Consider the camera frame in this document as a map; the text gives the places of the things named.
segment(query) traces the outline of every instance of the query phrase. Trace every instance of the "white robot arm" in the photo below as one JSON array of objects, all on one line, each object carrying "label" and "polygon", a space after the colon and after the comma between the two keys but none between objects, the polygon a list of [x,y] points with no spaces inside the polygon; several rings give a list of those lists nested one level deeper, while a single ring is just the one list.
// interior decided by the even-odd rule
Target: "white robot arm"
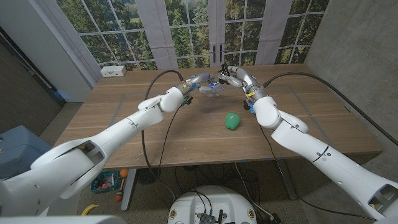
[{"label": "white robot arm", "polygon": [[190,77],[165,95],[143,101],[138,112],[101,133],[63,143],[32,165],[31,170],[0,182],[0,216],[40,215],[58,197],[69,198],[87,186],[103,169],[108,159],[140,131],[163,120],[162,112],[175,111],[197,89],[210,94],[200,83],[211,82],[213,75]]},{"label": "white robot arm", "polygon": [[228,70],[236,72],[236,75],[231,77],[224,69],[219,78],[242,80],[248,108],[253,108],[261,126],[274,130],[271,136],[277,143],[312,162],[369,216],[380,220],[396,215],[398,183],[373,174],[328,144],[307,134],[308,126],[295,116],[278,110],[276,102],[264,93],[252,75],[238,67],[230,66]]}]

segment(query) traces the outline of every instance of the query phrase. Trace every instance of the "clear plastic object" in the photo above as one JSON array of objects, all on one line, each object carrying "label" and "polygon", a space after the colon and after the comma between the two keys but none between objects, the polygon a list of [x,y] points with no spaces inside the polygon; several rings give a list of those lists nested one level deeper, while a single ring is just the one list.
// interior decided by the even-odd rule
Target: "clear plastic object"
[{"label": "clear plastic object", "polygon": [[211,88],[211,93],[207,94],[209,97],[219,96],[220,92],[224,90],[223,85],[218,81],[209,82],[209,87]]}]

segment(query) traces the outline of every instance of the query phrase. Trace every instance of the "window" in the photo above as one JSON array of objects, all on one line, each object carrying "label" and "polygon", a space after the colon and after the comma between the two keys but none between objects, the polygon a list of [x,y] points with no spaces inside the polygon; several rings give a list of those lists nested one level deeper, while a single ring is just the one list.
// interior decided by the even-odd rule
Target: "window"
[{"label": "window", "polygon": [[275,64],[304,63],[329,0],[293,0]]},{"label": "window", "polygon": [[56,0],[100,67],[157,69],[134,0]]},{"label": "window", "polygon": [[165,0],[179,68],[210,67],[207,0]]},{"label": "window", "polygon": [[226,1],[225,64],[254,65],[265,6],[260,0]]}]

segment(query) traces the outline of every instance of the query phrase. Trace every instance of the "small white box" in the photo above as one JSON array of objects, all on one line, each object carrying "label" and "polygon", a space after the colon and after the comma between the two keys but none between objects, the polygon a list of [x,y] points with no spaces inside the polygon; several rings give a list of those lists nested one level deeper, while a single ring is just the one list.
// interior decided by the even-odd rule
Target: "small white box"
[{"label": "small white box", "polygon": [[126,74],[126,68],[124,66],[104,66],[101,73],[104,77],[123,77]]}]

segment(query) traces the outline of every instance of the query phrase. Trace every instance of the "green object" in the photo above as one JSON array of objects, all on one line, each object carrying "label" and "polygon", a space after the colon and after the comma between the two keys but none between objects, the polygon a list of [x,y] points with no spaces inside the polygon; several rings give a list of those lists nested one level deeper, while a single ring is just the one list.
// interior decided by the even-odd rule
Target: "green object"
[{"label": "green object", "polygon": [[241,118],[236,113],[229,113],[225,117],[225,126],[229,129],[235,130]]}]

